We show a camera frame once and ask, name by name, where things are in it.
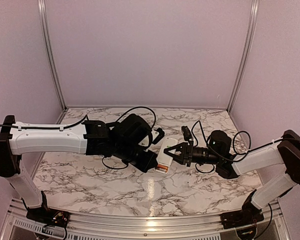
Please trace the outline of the white remote control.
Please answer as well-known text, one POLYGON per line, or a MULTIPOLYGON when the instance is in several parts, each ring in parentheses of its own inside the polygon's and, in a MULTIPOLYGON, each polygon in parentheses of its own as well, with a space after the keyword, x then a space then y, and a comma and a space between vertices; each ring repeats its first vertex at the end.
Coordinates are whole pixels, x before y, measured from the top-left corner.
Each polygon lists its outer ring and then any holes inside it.
POLYGON ((158 162, 158 165, 163 165, 163 166, 168 166, 169 167, 168 172, 169 172, 169 169, 171 167, 173 159, 164 153, 164 149, 167 148, 168 146, 177 145, 178 143, 179 143, 179 141, 175 138, 164 137, 163 142, 161 144, 159 154, 156 158, 156 160, 158 162))

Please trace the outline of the orange AA battery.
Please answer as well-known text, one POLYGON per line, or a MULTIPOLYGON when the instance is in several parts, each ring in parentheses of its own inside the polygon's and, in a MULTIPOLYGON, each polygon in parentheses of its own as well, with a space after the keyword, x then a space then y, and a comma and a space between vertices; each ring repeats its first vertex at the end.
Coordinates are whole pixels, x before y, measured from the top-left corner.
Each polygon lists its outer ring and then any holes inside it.
POLYGON ((161 169, 162 171, 168 171, 168 170, 169 170, 169 167, 168 167, 168 166, 160 165, 160 164, 157 165, 157 168, 158 168, 158 169, 161 169))

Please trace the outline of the gold black AA battery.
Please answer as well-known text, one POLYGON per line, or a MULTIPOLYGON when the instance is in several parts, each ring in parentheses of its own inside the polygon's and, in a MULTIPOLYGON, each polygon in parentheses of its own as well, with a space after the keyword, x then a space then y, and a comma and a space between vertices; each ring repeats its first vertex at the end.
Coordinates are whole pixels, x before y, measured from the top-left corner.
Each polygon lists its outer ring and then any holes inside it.
POLYGON ((160 172, 160 173, 163 173, 163 174, 167 174, 168 173, 168 170, 167 169, 155 169, 156 172, 160 172))

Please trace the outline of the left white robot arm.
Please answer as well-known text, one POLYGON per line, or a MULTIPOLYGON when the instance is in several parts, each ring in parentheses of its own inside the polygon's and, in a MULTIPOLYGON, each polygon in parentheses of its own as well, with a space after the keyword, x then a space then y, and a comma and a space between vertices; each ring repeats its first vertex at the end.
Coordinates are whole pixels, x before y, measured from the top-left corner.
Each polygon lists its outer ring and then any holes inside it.
POLYGON ((53 219, 46 196, 22 165, 22 155, 36 152, 65 152, 86 156, 116 157, 143 173, 157 165, 153 128, 140 116, 130 114, 121 122, 105 123, 86 116, 73 124, 27 124, 5 117, 0 124, 0 177, 9 181, 27 210, 43 223, 53 219))

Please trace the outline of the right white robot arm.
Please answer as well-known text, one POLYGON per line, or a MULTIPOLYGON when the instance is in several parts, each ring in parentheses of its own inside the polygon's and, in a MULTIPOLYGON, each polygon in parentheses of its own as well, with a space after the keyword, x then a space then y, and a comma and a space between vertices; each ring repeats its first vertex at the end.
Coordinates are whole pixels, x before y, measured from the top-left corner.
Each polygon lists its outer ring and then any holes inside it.
POLYGON ((237 214, 242 224, 250 223, 272 200, 300 185, 300 136, 293 130, 286 130, 281 138, 263 146, 235 154, 230 153, 234 140, 222 130, 211 132, 206 138, 206 147, 194 146, 195 137, 186 126, 182 127, 182 133, 184 142, 163 149, 164 154, 180 165, 213 165, 216 173, 224 179, 236 179, 269 166, 285 166, 282 173, 247 197, 237 214))

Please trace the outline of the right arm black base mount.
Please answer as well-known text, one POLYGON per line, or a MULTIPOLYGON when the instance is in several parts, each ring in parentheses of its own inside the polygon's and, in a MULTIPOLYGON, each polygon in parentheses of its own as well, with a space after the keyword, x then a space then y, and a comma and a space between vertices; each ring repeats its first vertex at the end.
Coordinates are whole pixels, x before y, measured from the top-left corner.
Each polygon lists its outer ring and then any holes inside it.
POLYGON ((241 209, 222 213, 220 219, 224 229, 231 229, 256 224, 257 222, 263 221, 265 218, 260 211, 253 213, 251 210, 241 209))

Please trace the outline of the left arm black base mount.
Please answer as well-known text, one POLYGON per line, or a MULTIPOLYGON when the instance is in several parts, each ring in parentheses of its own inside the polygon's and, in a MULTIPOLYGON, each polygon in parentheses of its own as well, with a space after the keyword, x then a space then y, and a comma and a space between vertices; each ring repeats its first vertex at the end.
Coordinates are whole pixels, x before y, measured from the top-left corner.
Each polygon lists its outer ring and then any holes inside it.
POLYGON ((26 217, 48 226, 66 228, 69 222, 70 213, 54 208, 30 208, 27 211, 26 217))

